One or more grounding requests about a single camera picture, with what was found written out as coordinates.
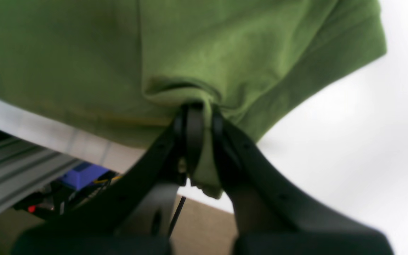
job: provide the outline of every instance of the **blue component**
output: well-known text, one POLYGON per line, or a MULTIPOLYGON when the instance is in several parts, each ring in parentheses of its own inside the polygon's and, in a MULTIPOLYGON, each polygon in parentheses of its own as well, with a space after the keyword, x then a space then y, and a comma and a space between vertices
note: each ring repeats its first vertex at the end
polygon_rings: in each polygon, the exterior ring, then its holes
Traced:
POLYGON ((82 163, 60 178, 60 181, 74 190, 81 190, 109 170, 91 163, 82 163))

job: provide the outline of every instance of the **white table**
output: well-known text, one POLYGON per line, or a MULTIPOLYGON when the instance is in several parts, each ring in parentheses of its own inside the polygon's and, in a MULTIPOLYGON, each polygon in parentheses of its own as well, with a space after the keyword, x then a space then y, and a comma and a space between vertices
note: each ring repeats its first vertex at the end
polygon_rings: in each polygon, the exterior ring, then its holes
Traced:
MULTIPOLYGON (((282 174, 408 255, 408 1, 382 0, 388 53, 301 104, 259 142, 282 174)), ((123 172, 143 154, 0 102, 0 129, 123 172)), ((227 196, 180 194, 232 211, 227 196)))

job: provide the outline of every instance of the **screw hole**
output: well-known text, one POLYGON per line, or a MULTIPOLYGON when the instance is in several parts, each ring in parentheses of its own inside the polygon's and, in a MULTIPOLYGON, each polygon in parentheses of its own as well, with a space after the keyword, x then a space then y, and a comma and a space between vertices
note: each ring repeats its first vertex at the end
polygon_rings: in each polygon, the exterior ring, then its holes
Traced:
POLYGON ((123 201, 125 201, 125 200, 127 200, 128 199, 128 196, 126 196, 126 195, 120 195, 119 197, 118 197, 118 201, 119 202, 123 202, 123 201))
POLYGON ((283 200, 283 201, 286 201, 286 200, 289 199, 288 196, 285 195, 285 194, 280 194, 280 195, 278 195, 278 198, 281 199, 281 200, 283 200))
POLYGON ((160 224, 162 223, 162 215, 161 215, 161 210, 157 210, 154 216, 154 220, 152 221, 152 228, 151 228, 151 234, 158 234, 160 231, 160 224))

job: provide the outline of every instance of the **green cloth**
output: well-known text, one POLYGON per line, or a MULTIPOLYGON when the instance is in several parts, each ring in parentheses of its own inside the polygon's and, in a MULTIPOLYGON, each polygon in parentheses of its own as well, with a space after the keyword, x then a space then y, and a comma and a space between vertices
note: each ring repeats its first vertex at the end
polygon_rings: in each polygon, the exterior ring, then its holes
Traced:
MULTIPOLYGON (((0 99, 132 147, 202 100, 257 141, 386 52, 379 13, 377 0, 0 0, 0 99)), ((215 197, 211 154, 208 141, 192 179, 215 197)))

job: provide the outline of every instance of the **red led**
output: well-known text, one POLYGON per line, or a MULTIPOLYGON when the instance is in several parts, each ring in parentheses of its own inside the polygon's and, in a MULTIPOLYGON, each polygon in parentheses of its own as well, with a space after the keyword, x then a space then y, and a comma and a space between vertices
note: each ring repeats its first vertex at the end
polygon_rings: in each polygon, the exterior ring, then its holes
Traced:
POLYGON ((31 205, 28 207, 28 212, 34 213, 35 212, 35 205, 31 205))

